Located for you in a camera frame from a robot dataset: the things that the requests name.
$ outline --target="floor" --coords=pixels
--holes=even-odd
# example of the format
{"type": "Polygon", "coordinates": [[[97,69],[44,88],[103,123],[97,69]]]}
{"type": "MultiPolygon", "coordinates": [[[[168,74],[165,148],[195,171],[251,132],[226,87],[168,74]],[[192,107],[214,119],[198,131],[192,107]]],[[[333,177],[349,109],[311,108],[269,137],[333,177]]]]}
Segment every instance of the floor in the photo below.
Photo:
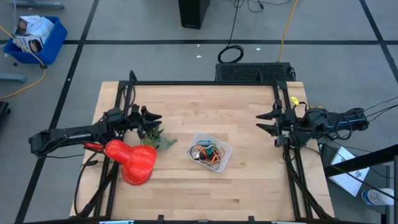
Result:
{"type": "MultiPolygon", "coordinates": [[[[232,1],[212,0],[202,28],[193,30],[181,27],[177,0],[63,2],[62,11],[17,9],[17,16],[58,16],[68,36],[44,81],[7,100],[12,113],[0,128],[1,223],[16,220],[36,164],[28,137],[49,127],[90,124],[101,82],[125,80],[130,70],[139,80],[214,80],[217,55],[228,41],[235,11],[232,1]]],[[[293,1],[265,4],[259,13],[246,6],[238,11],[233,36],[243,43],[241,62],[275,62],[280,46],[273,40],[281,39],[293,1]]],[[[282,61],[295,68],[310,104],[339,112],[398,95],[397,8],[395,0],[298,2],[282,61]]],[[[7,30],[12,30],[12,17],[12,7],[1,0],[0,21],[7,30]]],[[[0,33],[0,44],[6,39],[0,33]]],[[[234,58],[235,53],[223,58],[234,58]]],[[[14,62],[11,56],[1,57],[0,71],[27,74],[24,85],[42,74],[36,65],[14,62]]],[[[1,82],[0,96],[24,85],[1,82]]],[[[370,151],[396,144],[395,114],[384,113],[344,144],[370,151]]],[[[81,152],[81,147],[66,147],[54,155],[81,152]]],[[[79,157],[45,161],[25,222],[68,216],[80,163],[79,157]]],[[[355,210],[333,195],[332,202],[342,220],[380,222],[377,213],[355,210]]]]}

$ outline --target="wooden tabletop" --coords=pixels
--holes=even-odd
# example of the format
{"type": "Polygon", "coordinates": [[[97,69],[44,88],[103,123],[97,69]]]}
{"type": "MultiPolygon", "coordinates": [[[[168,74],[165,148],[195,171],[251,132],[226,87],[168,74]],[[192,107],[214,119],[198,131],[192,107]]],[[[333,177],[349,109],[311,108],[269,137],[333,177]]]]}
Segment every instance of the wooden tabletop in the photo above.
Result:
{"type": "MultiPolygon", "coordinates": [[[[93,121],[114,106],[117,82],[104,82],[93,121]]],[[[274,94],[270,86],[144,86],[136,88],[138,105],[161,114],[164,136],[178,141],[168,150],[158,150],[150,180],[132,186],[120,176],[116,185],[112,219],[156,220],[294,220],[282,149],[256,123],[274,121],[255,116],[271,111],[274,94]],[[185,153],[193,135],[203,131],[233,148],[226,169],[213,172],[189,159],[185,153]]],[[[289,95],[307,101],[303,83],[288,83],[289,95]]],[[[139,144],[136,132],[125,142],[139,144]]],[[[317,149],[312,140],[309,147],[317,149]]],[[[86,151],[85,159],[91,155],[86,151]]],[[[301,150],[309,191],[330,215],[333,214],[320,156],[301,150]]],[[[98,188],[102,164],[87,167],[81,178],[78,209],[98,188]]],[[[298,190],[300,212],[305,217],[298,190]]],[[[104,204],[108,193],[104,194],[104,204]]]]}

